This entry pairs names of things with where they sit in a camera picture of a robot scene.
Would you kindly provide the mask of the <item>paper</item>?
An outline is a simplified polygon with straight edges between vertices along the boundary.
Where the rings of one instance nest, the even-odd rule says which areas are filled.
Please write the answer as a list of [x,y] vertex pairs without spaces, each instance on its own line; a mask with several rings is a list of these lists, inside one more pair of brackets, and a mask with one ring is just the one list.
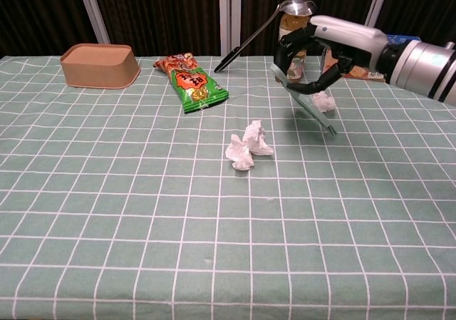
[[232,161],[232,167],[238,171],[247,171],[254,166],[254,161],[246,143],[238,135],[232,134],[230,144],[225,150],[227,159]]
[[245,129],[242,142],[254,155],[273,155],[274,150],[266,144],[264,129],[260,120],[253,120]]
[[335,99],[327,95],[325,91],[314,93],[311,98],[315,107],[322,113],[336,109]]

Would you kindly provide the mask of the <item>green orange snack bag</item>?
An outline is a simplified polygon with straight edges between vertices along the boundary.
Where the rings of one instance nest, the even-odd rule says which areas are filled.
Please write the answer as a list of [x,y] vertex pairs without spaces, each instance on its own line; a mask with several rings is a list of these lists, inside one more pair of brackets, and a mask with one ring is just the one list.
[[229,97],[229,92],[199,66],[191,53],[167,56],[156,61],[154,67],[167,74],[184,113],[211,107]]

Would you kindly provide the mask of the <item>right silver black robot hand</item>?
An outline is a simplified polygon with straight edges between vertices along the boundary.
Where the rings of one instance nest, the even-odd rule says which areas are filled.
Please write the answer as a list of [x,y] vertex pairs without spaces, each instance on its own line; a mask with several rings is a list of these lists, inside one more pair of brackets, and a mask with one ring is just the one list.
[[378,59],[388,45],[388,38],[375,28],[332,16],[312,16],[305,27],[292,31],[279,41],[271,65],[274,74],[286,74],[293,57],[316,43],[329,47],[337,62],[317,81],[285,84],[297,93],[311,95],[324,91],[355,66],[376,72]]

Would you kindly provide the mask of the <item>glass jar yellow contents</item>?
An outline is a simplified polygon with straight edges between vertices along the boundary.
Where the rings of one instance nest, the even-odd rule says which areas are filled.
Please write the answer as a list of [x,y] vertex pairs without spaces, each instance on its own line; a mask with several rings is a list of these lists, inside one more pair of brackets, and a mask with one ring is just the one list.
[[[300,27],[305,27],[310,20],[310,16],[293,16],[290,14],[283,14],[279,25],[279,40],[292,31]],[[293,58],[288,71],[287,78],[292,83],[298,83],[304,74],[304,62],[306,59],[306,50],[299,51]]]

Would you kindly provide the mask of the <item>white double partition frame post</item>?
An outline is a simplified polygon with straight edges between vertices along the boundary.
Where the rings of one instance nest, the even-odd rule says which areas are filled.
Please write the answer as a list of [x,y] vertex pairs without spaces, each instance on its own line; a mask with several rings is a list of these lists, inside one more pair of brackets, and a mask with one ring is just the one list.
[[219,0],[220,50],[226,56],[241,44],[242,0]]

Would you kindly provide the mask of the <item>blue cracker box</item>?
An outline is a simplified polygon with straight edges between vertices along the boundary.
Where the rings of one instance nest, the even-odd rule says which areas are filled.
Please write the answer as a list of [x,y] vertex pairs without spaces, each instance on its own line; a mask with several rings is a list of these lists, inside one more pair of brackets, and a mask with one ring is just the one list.
[[[421,41],[419,36],[405,36],[397,34],[388,34],[388,42],[392,44],[402,44],[407,41]],[[321,72],[324,73],[327,71],[334,63],[336,59],[332,57],[330,48],[325,48],[321,54]],[[365,80],[365,81],[377,81],[384,82],[384,75],[378,72],[370,72],[367,68],[361,68],[359,66],[354,66],[352,70],[343,75],[344,78]]]

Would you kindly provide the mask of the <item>green checked tablecloth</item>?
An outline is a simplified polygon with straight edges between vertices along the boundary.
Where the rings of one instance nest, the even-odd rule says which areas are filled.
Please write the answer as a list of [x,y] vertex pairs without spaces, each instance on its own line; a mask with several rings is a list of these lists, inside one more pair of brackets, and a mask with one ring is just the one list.
[[[341,80],[331,135],[248,57],[186,115],[139,62],[0,59],[0,319],[456,320],[456,108]],[[253,120],[274,154],[238,171]]]

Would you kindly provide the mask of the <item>brown paper food box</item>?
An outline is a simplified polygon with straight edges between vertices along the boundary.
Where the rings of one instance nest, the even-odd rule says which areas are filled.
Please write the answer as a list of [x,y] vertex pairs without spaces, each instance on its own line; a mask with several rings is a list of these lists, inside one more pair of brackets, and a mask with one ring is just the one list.
[[70,47],[60,62],[66,83],[79,88],[121,89],[140,73],[128,45],[80,43]]

